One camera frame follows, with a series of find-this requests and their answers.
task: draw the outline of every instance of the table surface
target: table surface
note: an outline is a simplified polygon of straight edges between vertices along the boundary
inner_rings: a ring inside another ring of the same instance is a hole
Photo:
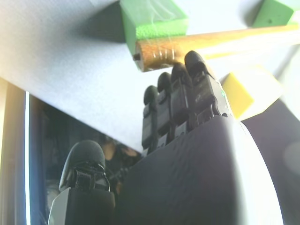
[[[177,0],[188,34],[246,28],[260,0]],[[286,47],[243,60],[211,60],[219,78],[247,61],[280,73]],[[142,73],[124,41],[115,0],[0,1],[0,76],[91,127],[141,151],[143,93],[170,69]]]

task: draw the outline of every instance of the wooden stick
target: wooden stick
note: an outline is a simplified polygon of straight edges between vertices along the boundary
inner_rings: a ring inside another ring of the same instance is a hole
[[[255,49],[300,44],[298,25],[234,30],[136,42],[134,60],[143,72],[184,62],[191,50],[214,59]]]

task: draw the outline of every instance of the green foam block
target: green foam block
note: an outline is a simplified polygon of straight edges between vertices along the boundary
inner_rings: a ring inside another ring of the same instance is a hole
[[[285,26],[299,23],[300,0],[265,0],[253,27]]]
[[[125,39],[132,54],[135,42],[185,35],[187,15],[172,0],[121,0]]]

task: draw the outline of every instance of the light strip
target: light strip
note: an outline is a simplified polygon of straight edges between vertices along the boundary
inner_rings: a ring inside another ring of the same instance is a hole
[[[25,93],[25,206],[26,225],[31,225],[29,189],[29,92]]]

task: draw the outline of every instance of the yellow foam block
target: yellow foam block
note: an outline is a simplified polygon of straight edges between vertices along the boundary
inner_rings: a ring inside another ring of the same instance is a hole
[[[283,93],[280,83],[261,66],[231,72],[222,86],[238,120],[262,113]]]

